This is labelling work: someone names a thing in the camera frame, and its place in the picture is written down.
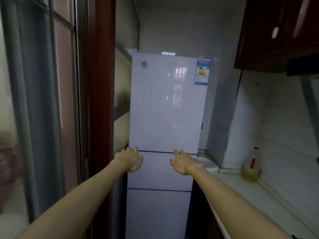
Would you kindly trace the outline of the person's left forearm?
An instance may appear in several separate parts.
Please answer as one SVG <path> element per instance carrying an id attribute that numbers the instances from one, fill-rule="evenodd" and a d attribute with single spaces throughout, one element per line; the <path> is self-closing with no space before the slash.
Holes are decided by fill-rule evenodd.
<path id="1" fill-rule="evenodd" d="M 127 162 L 113 160 L 30 224 L 15 239 L 76 239 L 83 235 L 118 179 Z"/>

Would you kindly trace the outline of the blue energy label sticker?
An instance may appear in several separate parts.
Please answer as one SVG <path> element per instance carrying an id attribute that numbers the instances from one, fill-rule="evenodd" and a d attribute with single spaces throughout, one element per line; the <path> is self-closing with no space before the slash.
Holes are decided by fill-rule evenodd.
<path id="1" fill-rule="evenodd" d="M 195 85 L 208 85 L 211 60 L 198 60 L 195 73 Z"/>

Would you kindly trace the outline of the person's right hand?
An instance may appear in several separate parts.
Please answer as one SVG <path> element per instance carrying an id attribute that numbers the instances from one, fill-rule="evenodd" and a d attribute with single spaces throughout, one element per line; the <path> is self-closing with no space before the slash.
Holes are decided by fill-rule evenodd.
<path id="1" fill-rule="evenodd" d="M 190 175 L 193 177 L 195 173 L 201 172 L 205 169 L 203 165 L 201 165 L 189 153 L 174 149 L 173 154 L 174 154 L 173 160 L 180 161 L 185 165 L 185 176 Z"/>

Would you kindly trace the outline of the red-brown wooden door frame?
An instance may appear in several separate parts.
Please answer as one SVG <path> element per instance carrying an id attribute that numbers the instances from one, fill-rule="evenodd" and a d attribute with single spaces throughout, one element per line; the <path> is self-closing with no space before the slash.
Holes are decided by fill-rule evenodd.
<path id="1" fill-rule="evenodd" d="M 116 0 L 75 0 L 81 180 L 113 160 Z"/>

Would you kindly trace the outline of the dark base cabinet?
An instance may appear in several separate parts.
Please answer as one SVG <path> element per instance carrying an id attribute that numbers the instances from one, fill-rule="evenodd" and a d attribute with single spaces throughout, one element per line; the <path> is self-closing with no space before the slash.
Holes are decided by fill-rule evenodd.
<path id="1" fill-rule="evenodd" d="M 205 194 L 193 180 L 185 239 L 225 239 Z"/>

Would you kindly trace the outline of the person's left hand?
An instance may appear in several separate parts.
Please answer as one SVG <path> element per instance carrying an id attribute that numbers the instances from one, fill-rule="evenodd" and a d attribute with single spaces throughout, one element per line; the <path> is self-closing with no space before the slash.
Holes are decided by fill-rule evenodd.
<path id="1" fill-rule="evenodd" d="M 138 158 L 143 158 L 143 156 L 139 155 L 138 147 L 127 147 L 115 154 L 114 164 L 119 171 L 123 173 L 132 173 L 133 164 Z"/>

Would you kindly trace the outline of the white refrigerator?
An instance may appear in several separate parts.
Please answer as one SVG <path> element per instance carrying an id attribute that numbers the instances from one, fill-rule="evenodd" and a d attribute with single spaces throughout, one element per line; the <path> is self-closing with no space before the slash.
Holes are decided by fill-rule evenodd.
<path id="1" fill-rule="evenodd" d="M 127 179 L 125 239 L 184 239 L 193 178 L 170 164 L 197 157 L 211 60 L 134 52 L 129 146 L 144 157 Z"/>

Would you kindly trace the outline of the yellow cooking oil bottle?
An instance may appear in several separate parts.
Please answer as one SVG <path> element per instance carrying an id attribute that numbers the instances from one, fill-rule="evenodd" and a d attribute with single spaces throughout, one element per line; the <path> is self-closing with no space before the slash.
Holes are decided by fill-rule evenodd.
<path id="1" fill-rule="evenodd" d="M 241 178 L 251 184 L 258 182 L 258 178 L 261 173 L 261 154 L 258 147 L 254 147 L 251 152 L 249 152 L 243 161 L 241 168 Z"/>

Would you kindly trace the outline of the white freezer drawer front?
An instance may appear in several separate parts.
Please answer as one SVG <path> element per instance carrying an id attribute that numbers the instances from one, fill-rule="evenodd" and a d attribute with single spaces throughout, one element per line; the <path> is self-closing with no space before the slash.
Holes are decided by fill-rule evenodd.
<path id="1" fill-rule="evenodd" d="M 125 239 L 185 239 L 191 192 L 128 189 Z"/>

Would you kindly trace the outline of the person's right forearm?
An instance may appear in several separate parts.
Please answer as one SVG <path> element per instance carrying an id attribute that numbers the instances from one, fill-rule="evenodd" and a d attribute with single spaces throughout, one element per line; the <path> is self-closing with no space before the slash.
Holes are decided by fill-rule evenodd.
<path id="1" fill-rule="evenodd" d="M 200 186 L 231 239 L 293 239 L 269 216 L 199 164 L 187 172 Z"/>

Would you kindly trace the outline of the short white refrigerator drawer front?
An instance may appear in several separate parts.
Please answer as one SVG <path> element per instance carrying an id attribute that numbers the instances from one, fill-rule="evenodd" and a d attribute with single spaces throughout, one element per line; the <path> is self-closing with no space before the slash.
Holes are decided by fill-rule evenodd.
<path id="1" fill-rule="evenodd" d="M 142 166 L 128 174 L 127 187 L 130 189 L 150 189 L 184 191 L 192 190 L 193 178 L 177 173 L 170 160 L 173 153 L 141 151 L 144 160 Z"/>

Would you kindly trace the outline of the large white refrigerator door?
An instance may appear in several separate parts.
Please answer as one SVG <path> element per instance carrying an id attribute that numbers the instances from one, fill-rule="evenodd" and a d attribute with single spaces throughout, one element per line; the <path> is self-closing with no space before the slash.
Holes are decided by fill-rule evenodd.
<path id="1" fill-rule="evenodd" d="M 198 60 L 133 52 L 130 147 L 197 153 L 208 88 L 194 84 Z"/>

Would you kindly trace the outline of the dark red wall cabinet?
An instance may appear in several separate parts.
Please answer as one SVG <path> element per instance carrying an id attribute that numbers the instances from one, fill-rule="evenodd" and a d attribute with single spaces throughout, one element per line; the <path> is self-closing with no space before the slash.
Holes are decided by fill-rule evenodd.
<path id="1" fill-rule="evenodd" d="M 246 0 L 234 68 L 281 73 L 319 53 L 319 0 Z"/>

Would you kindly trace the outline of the grey framed glass sliding door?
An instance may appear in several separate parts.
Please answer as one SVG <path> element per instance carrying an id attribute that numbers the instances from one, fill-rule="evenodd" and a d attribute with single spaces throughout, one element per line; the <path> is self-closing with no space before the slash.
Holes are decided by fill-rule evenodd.
<path id="1" fill-rule="evenodd" d="M 77 0 L 0 0 L 9 142 L 0 239 L 14 239 L 81 183 Z"/>

